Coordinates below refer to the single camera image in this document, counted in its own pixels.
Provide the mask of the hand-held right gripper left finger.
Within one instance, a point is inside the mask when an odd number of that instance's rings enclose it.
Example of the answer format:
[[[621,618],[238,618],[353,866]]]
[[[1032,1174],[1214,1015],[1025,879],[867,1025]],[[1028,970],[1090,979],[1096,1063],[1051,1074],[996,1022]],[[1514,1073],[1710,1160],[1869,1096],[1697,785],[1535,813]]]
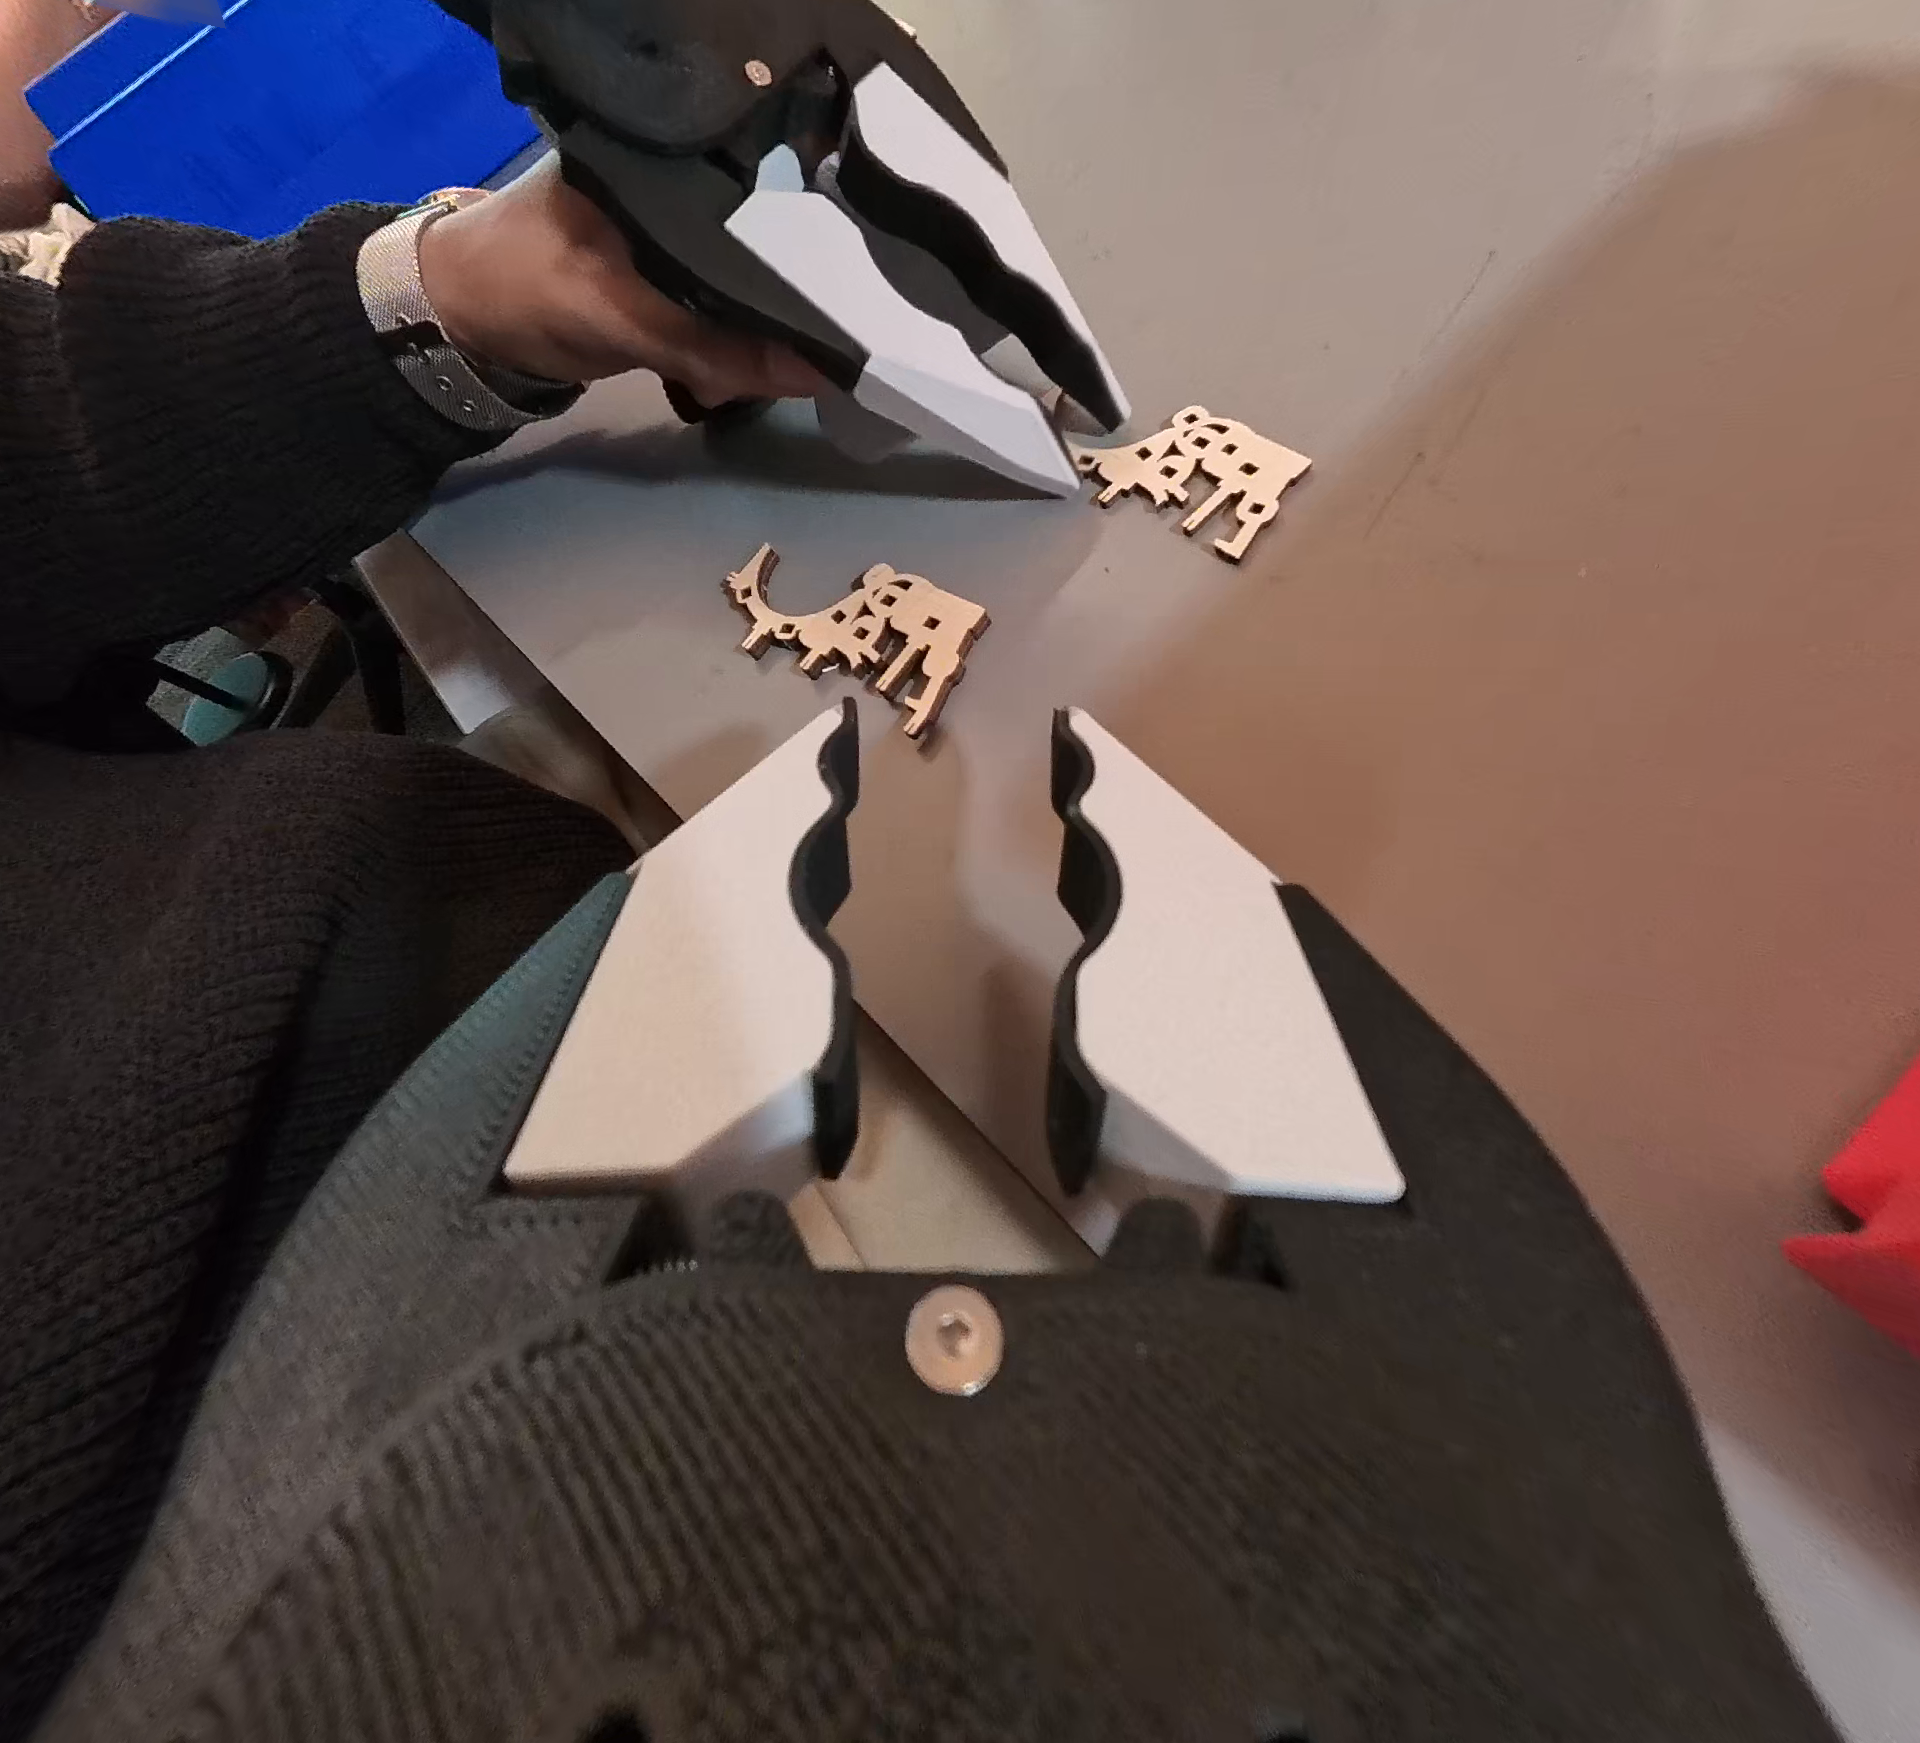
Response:
[[[504,1155],[509,1193],[647,1195],[701,1220],[843,1174],[859,1078],[831,922],[858,795],[841,700],[636,860]]]

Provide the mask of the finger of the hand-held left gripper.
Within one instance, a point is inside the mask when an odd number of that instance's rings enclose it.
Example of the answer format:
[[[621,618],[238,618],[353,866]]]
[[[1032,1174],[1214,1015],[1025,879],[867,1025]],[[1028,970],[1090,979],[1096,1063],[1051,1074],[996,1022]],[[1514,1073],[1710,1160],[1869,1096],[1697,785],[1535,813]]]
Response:
[[[855,222],[895,289],[955,325],[992,371],[1038,402],[1056,436],[1116,434],[1130,414],[1116,369],[1005,169],[977,147],[967,110],[930,99],[927,83],[893,58],[859,68],[824,58],[818,90],[831,102],[820,119],[818,191]],[[914,436],[858,405],[851,382],[854,430]]]
[[[754,191],[724,229],[851,342],[849,393],[866,412],[1049,499],[1076,488],[1038,402],[992,371],[955,325],[895,289],[855,222],[804,183],[792,147],[759,160]]]

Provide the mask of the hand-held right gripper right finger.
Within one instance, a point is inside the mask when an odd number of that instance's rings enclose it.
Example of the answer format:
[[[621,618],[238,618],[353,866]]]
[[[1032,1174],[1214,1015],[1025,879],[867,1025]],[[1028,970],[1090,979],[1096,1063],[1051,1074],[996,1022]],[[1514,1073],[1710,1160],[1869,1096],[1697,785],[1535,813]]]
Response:
[[[1406,1179],[1283,904],[1248,850],[1096,724],[1055,711],[1047,1155],[1070,1227],[1143,1200],[1383,1208]]]

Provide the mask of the wooden giraffe puzzle piece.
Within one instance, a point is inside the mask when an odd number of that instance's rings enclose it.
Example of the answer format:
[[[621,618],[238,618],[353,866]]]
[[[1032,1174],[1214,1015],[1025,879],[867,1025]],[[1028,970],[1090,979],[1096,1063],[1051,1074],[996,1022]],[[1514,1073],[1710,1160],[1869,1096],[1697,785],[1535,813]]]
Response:
[[[1181,534],[1208,538],[1210,550],[1232,564],[1311,468],[1307,457],[1205,405],[1175,412],[1135,441],[1068,441],[1068,460],[1094,488],[1094,507],[1143,499],[1157,510],[1176,510]]]
[[[799,675],[809,678],[835,667],[895,708],[908,740],[932,738],[971,648],[989,630],[987,610],[879,562],[854,578],[835,603],[788,613],[768,598],[777,560],[772,547],[763,545],[721,580],[747,622],[739,651],[752,658],[771,648],[789,651]]]

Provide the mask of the person's left forearm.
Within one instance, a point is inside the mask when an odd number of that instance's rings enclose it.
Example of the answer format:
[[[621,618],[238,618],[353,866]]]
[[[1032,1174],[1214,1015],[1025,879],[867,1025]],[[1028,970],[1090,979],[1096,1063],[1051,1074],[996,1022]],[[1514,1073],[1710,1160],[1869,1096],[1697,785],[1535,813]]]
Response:
[[[3,724],[339,571],[480,453],[370,328],[357,256],[392,219],[125,219],[55,283],[3,276]]]

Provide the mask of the grey desk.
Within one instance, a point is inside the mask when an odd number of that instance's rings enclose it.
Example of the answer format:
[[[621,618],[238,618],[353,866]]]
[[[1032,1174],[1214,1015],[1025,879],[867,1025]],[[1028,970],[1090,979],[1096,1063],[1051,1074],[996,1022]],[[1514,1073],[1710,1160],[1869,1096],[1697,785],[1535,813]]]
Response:
[[[875,1025],[1047,1181],[1088,710],[1531,1116],[1836,1725],[1916,1740],[1916,1364],[1781,1253],[1916,1053],[1916,0],[879,3],[1139,420],[1311,460],[1244,560],[626,379],[370,578],[452,710],[523,658],[680,813],[849,693],[739,654],[757,545],[983,604],[927,747],[859,702]]]

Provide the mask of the person's left hand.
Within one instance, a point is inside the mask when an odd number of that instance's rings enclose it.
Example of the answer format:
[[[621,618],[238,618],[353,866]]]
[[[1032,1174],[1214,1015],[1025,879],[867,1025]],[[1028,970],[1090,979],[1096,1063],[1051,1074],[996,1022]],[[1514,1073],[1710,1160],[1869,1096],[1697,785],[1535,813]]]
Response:
[[[428,223],[419,285],[467,358],[589,385],[644,369],[701,408],[815,397],[794,352],[716,325],[640,277],[630,246],[555,155],[499,191]]]

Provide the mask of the blue plastic crate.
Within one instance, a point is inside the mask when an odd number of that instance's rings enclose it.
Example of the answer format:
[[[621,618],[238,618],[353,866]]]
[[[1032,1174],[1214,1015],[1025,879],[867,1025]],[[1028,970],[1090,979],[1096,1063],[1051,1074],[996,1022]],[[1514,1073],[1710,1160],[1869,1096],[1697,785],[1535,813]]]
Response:
[[[540,147],[492,50],[428,0],[218,0],[189,28],[125,13],[23,99],[95,219],[252,240],[346,200],[478,188]]]

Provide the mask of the metal mesh wristwatch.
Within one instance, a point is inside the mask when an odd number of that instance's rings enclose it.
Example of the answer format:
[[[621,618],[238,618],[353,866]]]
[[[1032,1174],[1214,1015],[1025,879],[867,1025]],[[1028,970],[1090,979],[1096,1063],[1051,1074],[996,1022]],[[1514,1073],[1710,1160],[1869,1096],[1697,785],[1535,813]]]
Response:
[[[459,187],[424,195],[365,240],[356,283],[380,349],[419,402],[446,423],[502,438],[571,412],[584,388],[478,358],[450,338],[428,300],[419,241],[486,196]]]

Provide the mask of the person's black sweater torso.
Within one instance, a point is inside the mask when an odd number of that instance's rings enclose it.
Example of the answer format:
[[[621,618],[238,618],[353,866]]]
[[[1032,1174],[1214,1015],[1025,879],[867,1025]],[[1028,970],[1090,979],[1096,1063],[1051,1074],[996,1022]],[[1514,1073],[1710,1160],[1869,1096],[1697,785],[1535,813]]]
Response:
[[[3,1740],[99,1628],[332,1155],[630,858],[462,747],[3,740]]]

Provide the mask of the red plastic object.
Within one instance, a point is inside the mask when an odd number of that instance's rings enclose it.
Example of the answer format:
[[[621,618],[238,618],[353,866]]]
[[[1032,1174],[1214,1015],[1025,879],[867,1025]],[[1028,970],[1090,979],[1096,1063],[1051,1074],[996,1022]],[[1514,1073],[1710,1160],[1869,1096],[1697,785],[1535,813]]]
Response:
[[[1781,1245],[1786,1260],[1907,1355],[1918,1355],[1916,1061],[1827,1160],[1821,1181],[1854,1227],[1790,1238]]]

